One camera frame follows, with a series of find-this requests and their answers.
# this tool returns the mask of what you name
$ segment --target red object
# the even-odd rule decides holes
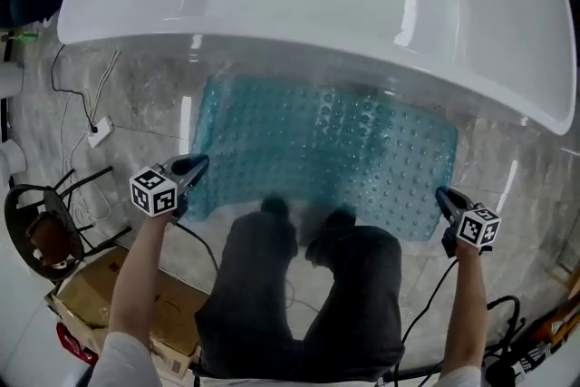
[[[99,361],[99,355],[88,348],[82,348],[63,323],[56,324],[56,333],[63,348],[76,356],[79,360],[94,366]]]

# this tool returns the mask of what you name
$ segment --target cable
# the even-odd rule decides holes
[[[53,87],[53,91],[55,91],[55,92],[68,92],[68,93],[73,93],[75,95],[80,95],[82,98],[82,107],[84,108],[84,114],[87,117],[87,120],[89,122],[89,126],[91,127],[91,131],[93,133],[97,132],[97,128],[92,124],[91,117],[89,116],[89,111],[87,110],[87,103],[86,103],[86,100],[84,99],[84,94],[82,92],[73,91],[71,89],[56,89],[56,87],[54,87],[54,66],[56,65],[56,61],[58,60],[58,57],[61,55],[61,52],[63,51],[65,46],[66,45],[63,44],[63,46],[59,49],[58,53],[54,57],[53,64],[51,65],[51,86]]]
[[[87,95],[87,101],[89,103],[89,110],[88,110],[88,115],[89,115],[89,121],[91,121],[92,119],[94,119],[96,112],[97,112],[97,107],[99,105],[99,100],[101,98],[101,94],[102,94],[102,89],[104,84],[107,82],[107,80],[109,79],[109,77],[111,76],[111,72],[112,69],[114,68],[115,62],[117,60],[117,58],[121,55],[120,52],[115,51],[111,57],[111,60],[109,62],[109,64],[107,65],[107,68],[105,70],[105,72],[102,74],[101,79],[99,80],[99,83],[97,85],[97,94],[96,94],[96,98],[95,98],[95,102],[94,104],[92,104],[91,102],[91,94],[89,93],[88,89],[86,88],[81,88],[75,91],[63,91],[63,92],[68,92],[69,95],[67,96],[67,99],[64,103],[64,110],[63,110],[63,117],[61,118],[61,126],[60,126],[60,142],[61,142],[61,170],[62,170],[62,174],[64,176],[65,172],[68,172],[69,170],[71,170],[71,168],[73,167],[73,154],[76,151],[76,149],[79,147],[79,145],[81,144],[84,136],[87,133],[87,130],[89,129],[89,127],[87,127],[81,134],[81,136],[79,137],[79,139],[76,141],[76,143],[74,144],[74,146],[72,147],[71,153],[69,155],[68,158],[64,157],[64,142],[63,142],[63,124],[64,124],[64,118],[66,116],[66,111],[68,109],[68,104],[69,101],[71,99],[71,97],[74,94],[80,94],[83,97],[83,105],[85,105],[85,99],[84,99],[84,93],[86,92]],[[69,185],[73,182],[73,177],[70,177],[65,183],[63,183],[63,186],[66,186],[66,183],[69,183]],[[98,218],[95,217],[87,204],[86,198],[82,195],[82,191],[81,188],[78,193],[79,193],[79,201],[70,201],[70,204],[72,203],[72,205],[75,207],[73,209],[72,216],[74,217],[75,221],[79,224],[83,224],[86,222],[91,222],[93,224],[95,223],[99,223],[102,221],[106,221],[107,219],[109,219],[112,215],[112,209],[111,209],[111,205],[110,203],[107,201],[105,195],[102,193],[101,188],[97,185],[97,184],[92,184],[94,186],[94,188],[97,190],[97,192],[100,194],[103,203],[105,204],[106,208],[107,208],[107,213],[104,217],[102,218]]]
[[[429,299],[429,302],[427,302],[427,305],[425,306],[425,308],[423,309],[423,311],[421,311],[419,313],[419,315],[413,320],[413,322],[411,323],[411,325],[409,326],[409,328],[405,332],[405,335],[402,338],[402,343],[405,343],[405,341],[407,340],[407,337],[409,337],[409,333],[411,332],[411,329],[413,328],[413,326],[429,311],[429,309],[431,307],[431,303],[435,299],[435,295],[437,294],[437,292],[439,292],[439,289],[441,288],[441,286],[443,285],[443,282],[445,281],[445,279],[447,278],[447,276],[451,272],[451,269],[453,269],[453,267],[457,263],[458,263],[458,260],[456,259],[453,263],[451,263],[449,265],[449,267],[447,268],[447,271],[445,271],[445,273],[443,274],[443,277],[437,283],[437,286],[435,287],[435,290],[431,294],[431,297]],[[395,382],[395,387],[399,387],[399,366],[400,365],[401,365],[401,362],[399,362],[399,363],[397,363],[395,365],[395,371],[394,371],[394,374],[393,374],[394,382]]]
[[[304,305],[306,308],[310,308],[315,313],[320,313],[320,310],[315,306],[310,305],[308,302],[305,302],[304,300],[296,298],[296,287],[294,287],[294,284],[292,284],[288,279],[286,279],[286,283],[290,285],[290,288],[292,289],[292,296],[290,298],[288,297],[286,298],[286,300],[290,302],[288,305],[286,305],[286,310],[290,308],[294,303],[298,303]]]
[[[488,304],[488,311],[489,311],[489,310],[493,310],[499,304],[502,304],[504,302],[510,302],[510,301],[514,302],[514,313],[512,314],[511,318],[509,319],[506,335],[504,336],[504,338],[500,342],[500,346],[502,348],[501,356],[505,356],[506,354],[508,354],[509,345],[511,344],[511,341],[514,338],[514,335],[516,334],[516,324],[517,324],[517,320],[519,319],[519,309],[520,309],[519,299],[513,295],[506,295],[506,296],[502,296],[501,298],[498,298],[498,300],[494,300],[493,302]]]
[[[180,229],[183,229],[185,232],[187,232],[188,234],[190,234],[191,236],[193,236],[194,238],[196,238],[199,242],[201,242],[201,244],[208,251],[209,257],[211,258],[211,262],[213,263],[214,268],[216,269],[216,273],[217,273],[219,271],[218,262],[216,261],[216,258],[214,257],[214,252],[211,251],[211,247],[208,245],[208,242],[206,242],[204,239],[202,239],[200,236],[198,236],[191,229],[189,229],[188,227],[185,227],[185,226],[181,225],[180,223],[175,223],[175,226],[179,227]]]
[[[431,376],[437,372],[437,370],[441,367],[441,365],[443,364],[443,362],[439,362],[437,363],[437,366],[435,366],[431,372],[429,374],[427,374],[427,377],[425,379],[423,379],[423,381],[417,386],[417,387],[422,387],[423,385],[425,385],[427,383],[427,381],[431,378]]]

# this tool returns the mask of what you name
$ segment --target bathtub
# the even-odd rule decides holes
[[[360,82],[556,134],[575,112],[567,0],[64,0],[58,34],[211,73]]]

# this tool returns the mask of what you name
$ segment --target power strip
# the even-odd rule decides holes
[[[103,142],[112,133],[112,122],[108,117],[103,116],[97,123],[96,128],[97,131],[90,133],[88,136],[89,144],[93,148]]]

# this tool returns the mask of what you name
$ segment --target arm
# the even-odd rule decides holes
[[[170,215],[147,218],[125,259],[112,295],[109,334],[132,335],[149,348],[157,268]]]
[[[447,331],[442,375],[464,366],[481,367],[488,330],[488,303],[479,251],[458,240],[459,271]]]

